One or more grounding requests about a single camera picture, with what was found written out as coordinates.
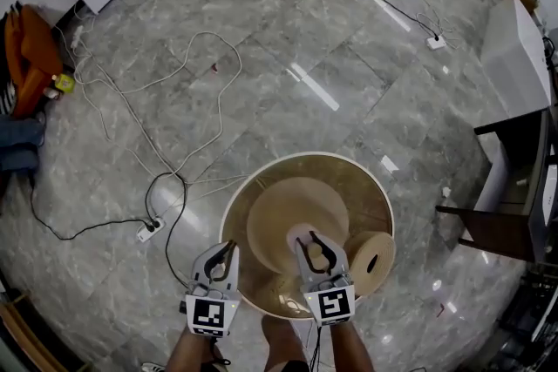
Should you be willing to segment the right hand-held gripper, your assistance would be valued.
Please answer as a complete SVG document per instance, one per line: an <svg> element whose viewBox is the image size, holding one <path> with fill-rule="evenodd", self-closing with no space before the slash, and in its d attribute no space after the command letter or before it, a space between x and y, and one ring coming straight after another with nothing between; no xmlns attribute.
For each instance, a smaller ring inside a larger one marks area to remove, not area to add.
<svg viewBox="0 0 558 372"><path fill-rule="evenodd" d="M355 314L356 294L343 247L333 239L310 231L295 242L303 281L303 298L318 327L349 321ZM325 280L322 275L332 276Z"/></svg>

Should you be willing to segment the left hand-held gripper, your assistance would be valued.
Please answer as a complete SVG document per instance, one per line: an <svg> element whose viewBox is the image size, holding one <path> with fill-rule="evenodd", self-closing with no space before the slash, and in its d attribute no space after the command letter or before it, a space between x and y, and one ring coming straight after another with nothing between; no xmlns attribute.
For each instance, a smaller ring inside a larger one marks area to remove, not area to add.
<svg viewBox="0 0 558 372"><path fill-rule="evenodd" d="M180 301L191 333L228 336L241 301L236 284L239 265L240 248L233 240L213 245L194 260L193 280Z"/></svg>

